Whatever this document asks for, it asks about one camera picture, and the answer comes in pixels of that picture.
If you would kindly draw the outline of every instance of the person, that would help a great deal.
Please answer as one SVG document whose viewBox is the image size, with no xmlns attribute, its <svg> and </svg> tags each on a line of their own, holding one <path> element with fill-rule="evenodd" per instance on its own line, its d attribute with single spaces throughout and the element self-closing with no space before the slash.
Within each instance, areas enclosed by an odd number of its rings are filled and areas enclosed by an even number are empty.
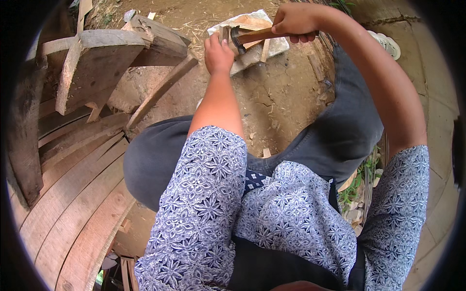
<svg viewBox="0 0 466 291">
<path fill-rule="evenodd" d="M 155 123 L 129 145 L 130 193 L 157 211 L 140 290 L 401 290 L 425 222 L 429 156 L 408 76 L 363 27 L 318 4 L 288 3 L 272 31 L 334 45 L 336 100 L 281 153 L 247 153 L 230 80 L 233 52 L 204 43 L 211 77 L 194 116 Z M 356 238 L 335 188 L 383 129 L 390 161 Z"/>
</svg>

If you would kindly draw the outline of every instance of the hammer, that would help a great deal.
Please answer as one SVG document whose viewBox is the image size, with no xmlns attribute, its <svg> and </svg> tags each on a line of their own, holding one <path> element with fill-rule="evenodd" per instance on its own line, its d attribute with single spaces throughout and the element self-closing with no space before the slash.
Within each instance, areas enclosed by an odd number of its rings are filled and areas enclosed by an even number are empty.
<svg viewBox="0 0 466 291">
<path fill-rule="evenodd" d="M 232 39 L 232 42 L 235 45 L 235 47 L 237 47 L 238 52 L 240 54 L 246 53 L 246 49 L 243 46 L 243 44 L 245 43 L 267 40 L 267 39 L 277 38 L 277 37 L 294 36 L 294 35 L 295 34 L 274 34 L 272 32 L 271 27 L 240 35 L 239 25 L 236 27 L 233 27 L 230 31 L 230 37 Z"/>
</svg>

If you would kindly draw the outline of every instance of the leg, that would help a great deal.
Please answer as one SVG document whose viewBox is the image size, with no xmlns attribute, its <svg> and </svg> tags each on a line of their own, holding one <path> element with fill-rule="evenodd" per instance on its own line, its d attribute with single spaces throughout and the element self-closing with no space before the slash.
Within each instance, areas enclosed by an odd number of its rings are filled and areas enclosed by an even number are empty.
<svg viewBox="0 0 466 291">
<path fill-rule="evenodd" d="M 354 172 L 384 129 L 369 89 L 353 61 L 335 44 L 335 102 L 281 153 L 268 159 L 248 157 L 248 167 L 271 176 L 282 161 L 299 162 L 337 187 Z"/>
<path fill-rule="evenodd" d="M 130 193 L 153 211 L 173 175 L 192 115 L 152 124 L 128 146 L 123 171 Z"/>
</svg>

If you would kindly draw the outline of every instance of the blue and white floral shirt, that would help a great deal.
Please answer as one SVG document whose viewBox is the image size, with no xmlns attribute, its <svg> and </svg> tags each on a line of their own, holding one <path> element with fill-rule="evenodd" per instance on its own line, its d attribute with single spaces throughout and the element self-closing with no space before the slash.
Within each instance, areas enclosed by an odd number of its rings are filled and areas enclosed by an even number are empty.
<svg viewBox="0 0 466 291">
<path fill-rule="evenodd" d="M 264 176 L 264 186 L 243 194 L 246 166 L 246 143 L 238 135 L 208 126 L 188 137 L 136 263 L 140 290 L 226 290 L 233 234 L 298 255 L 348 283 L 356 235 L 330 206 L 330 184 L 306 166 L 284 161 L 272 177 Z M 366 290 L 401 290 L 425 221 L 428 187 L 425 145 L 392 157 L 358 239 Z"/>
</svg>

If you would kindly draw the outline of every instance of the shirt sleeve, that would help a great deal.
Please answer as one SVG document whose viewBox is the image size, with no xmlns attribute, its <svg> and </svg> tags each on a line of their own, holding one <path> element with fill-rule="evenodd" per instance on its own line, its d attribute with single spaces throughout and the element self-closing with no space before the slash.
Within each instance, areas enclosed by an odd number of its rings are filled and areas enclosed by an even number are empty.
<svg viewBox="0 0 466 291">
<path fill-rule="evenodd" d="M 246 143 L 232 132 L 207 126 L 188 137 L 135 266 L 139 289 L 227 286 L 246 164 Z"/>
<path fill-rule="evenodd" d="M 358 238 L 366 255 L 366 290 L 401 290 L 418 248 L 428 193 L 427 146 L 394 155 L 374 189 Z"/>
</svg>

